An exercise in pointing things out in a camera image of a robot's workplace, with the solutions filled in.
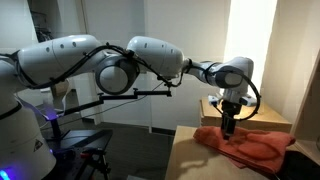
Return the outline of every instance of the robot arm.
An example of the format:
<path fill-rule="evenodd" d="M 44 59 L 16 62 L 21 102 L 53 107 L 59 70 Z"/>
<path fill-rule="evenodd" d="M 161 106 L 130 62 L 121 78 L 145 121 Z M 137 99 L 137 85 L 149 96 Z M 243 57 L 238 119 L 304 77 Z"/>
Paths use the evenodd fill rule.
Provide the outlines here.
<path fill-rule="evenodd" d="M 0 104 L 0 171 L 9 172 L 9 176 L 15 174 L 16 179 L 41 179 L 56 162 L 49 147 L 40 141 L 43 137 L 35 115 L 21 107 L 14 97 L 14 92 L 23 88 L 42 89 L 68 77 L 94 72 L 96 83 L 103 92 L 120 95 L 132 86 L 140 72 L 156 74 L 168 88 L 178 87 L 183 74 L 191 74 L 204 83 L 225 89 L 221 97 L 221 129 L 226 137 L 233 133 L 236 122 L 233 116 L 239 114 L 241 105 L 254 104 L 250 101 L 253 98 L 247 95 L 248 85 L 256 93 L 257 105 L 244 119 L 252 117 L 259 108 L 259 93 L 250 81 L 253 71 L 250 59 L 237 57 L 227 63 L 193 62 L 184 59 L 183 53 L 174 45 L 153 38 L 135 37 L 127 49 L 123 49 L 100 45 L 90 35 L 69 36 L 4 56 L 13 61 L 0 60 L 0 98 L 3 102 Z M 179 83 L 172 84 L 170 80 L 179 75 Z M 216 105 L 219 97 L 212 102 Z"/>
<path fill-rule="evenodd" d="M 118 54 L 107 53 L 106 49 Z M 225 89 L 222 96 L 209 99 L 215 107 L 220 100 L 240 107 L 256 105 L 251 115 L 240 120 L 256 114 L 260 104 L 259 93 L 250 80 L 252 60 L 236 57 L 226 63 L 193 62 L 184 59 L 182 51 L 174 45 L 149 37 L 134 37 L 127 49 L 123 49 L 101 45 L 90 35 L 69 36 L 23 48 L 10 57 L 14 60 L 18 79 L 31 89 L 50 87 L 68 77 L 94 72 L 96 83 L 103 92 L 120 95 L 133 85 L 140 72 L 148 71 L 156 74 L 169 88 L 178 87 L 183 74 L 190 74 L 204 83 Z M 172 84 L 170 80 L 179 75 L 180 82 Z M 248 85 L 257 99 L 247 95 Z M 238 111 L 239 108 L 225 117 L 233 119 Z"/>

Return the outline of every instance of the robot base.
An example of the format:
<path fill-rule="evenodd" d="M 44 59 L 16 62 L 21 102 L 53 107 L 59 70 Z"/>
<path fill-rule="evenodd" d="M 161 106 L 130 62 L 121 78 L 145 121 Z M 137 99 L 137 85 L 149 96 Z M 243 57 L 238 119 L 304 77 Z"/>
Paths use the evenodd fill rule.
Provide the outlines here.
<path fill-rule="evenodd" d="M 56 164 L 28 109 L 0 120 L 0 142 L 0 179 L 42 179 Z"/>

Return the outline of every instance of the orange cloth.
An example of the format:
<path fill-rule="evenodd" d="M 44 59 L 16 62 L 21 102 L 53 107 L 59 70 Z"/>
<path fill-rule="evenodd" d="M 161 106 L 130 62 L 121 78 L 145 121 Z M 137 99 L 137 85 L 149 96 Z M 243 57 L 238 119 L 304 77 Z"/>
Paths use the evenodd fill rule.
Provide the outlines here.
<path fill-rule="evenodd" d="M 193 137 L 219 153 L 248 167 L 267 173 L 277 173 L 284 160 L 286 147 L 295 142 L 293 136 L 283 132 L 247 130 L 236 127 L 234 135 L 224 140 L 220 127 L 205 126 L 196 130 Z"/>

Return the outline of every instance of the table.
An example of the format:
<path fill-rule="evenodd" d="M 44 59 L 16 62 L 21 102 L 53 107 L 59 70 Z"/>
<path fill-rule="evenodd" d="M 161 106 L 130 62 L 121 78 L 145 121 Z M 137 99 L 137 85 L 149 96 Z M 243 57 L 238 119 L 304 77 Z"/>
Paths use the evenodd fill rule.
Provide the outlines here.
<path fill-rule="evenodd" d="M 242 106 L 241 113 L 235 118 L 247 117 L 255 107 Z M 208 98 L 203 97 L 200 100 L 200 125 L 201 126 L 221 126 L 221 114 L 211 105 Z M 261 103 L 258 114 L 249 120 L 237 122 L 236 126 L 246 129 L 260 129 L 264 131 L 281 131 L 290 133 L 292 123 L 284 119 L 280 114 L 274 111 L 266 103 Z"/>
<path fill-rule="evenodd" d="M 69 160 L 58 160 L 54 169 L 44 178 L 53 179 L 91 179 L 95 169 L 86 166 L 80 153 L 86 147 L 102 148 L 105 150 L 113 134 L 112 130 L 72 130 L 62 140 L 47 142 L 53 151 L 73 147 L 76 156 Z"/>
<path fill-rule="evenodd" d="M 245 168 L 239 169 L 229 159 L 195 142 L 196 128 L 178 126 L 168 163 L 166 180 L 264 180 L 266 177 Z"/>

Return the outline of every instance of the black cable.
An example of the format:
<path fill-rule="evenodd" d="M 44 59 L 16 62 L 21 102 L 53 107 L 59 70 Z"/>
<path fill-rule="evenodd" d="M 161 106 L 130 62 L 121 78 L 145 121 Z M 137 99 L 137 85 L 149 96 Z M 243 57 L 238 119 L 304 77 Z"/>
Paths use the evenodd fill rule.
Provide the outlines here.
<path fill-rule="evenodd" d="M 163 82 L 161 82 L 159 85 L 157 85 L 155 88 L 153 88 L 152 91 L 156 90 L 156 89 L 157 89 L 159 86 L 161 86 L 162 84 L 163 84 Z M 141 97 L 141 98 L 139 98 L 139 99 L 135 99 L 135 100 L 133 100 L 133 101 L 125 102 L 125 103 L 119 104 L 119 105 L 117 105 L 117 106 L 108 108 L 108 109 L 103 110 L 103 111 L 98 112 L 98 113 L 90 114 L 90 115 L 87 115 L 87 116 L 84 116 L 84 117 L 81 117 L 81 118 L 78 118 L 78 119 L 75 119 L 75 120 L 72 120 L 72 121 L 63 123 L 63 124 L 59 124 L 59 126 L 63 126 L 63 125 L 66 125 L 66 124 L 70 124 L 70 123 L 79 121 L 79 120 L 81 120 L 82 118 L 86 118 L 86 117 L 94 116 L 94 115 L 97 115 L 97 114 L 101 114 L 101 113 L 110 111 L 110 110 L 112 110 L 112 109 L 118 108 L 118 107 L 120 107 L 120 106 L 124 106 L 124 105 L 129 104 L 129 103 L 133 103 L 133 102 L 136 102 L 136 101 L 140 101 L 140 100 L 142 100 L 142 99 L 145 98 L 145 97 L 147 97 L 147 95 L 145 95 L 145 96 L 143 96 L 143 97 Z M 44 129 L 41 129 L 41 131 L 48 130 L 48 129 L 52 129 L 52 128 L 51 128 L 51 127 L 49 127 L 49 128 L 44 128 Z"/>

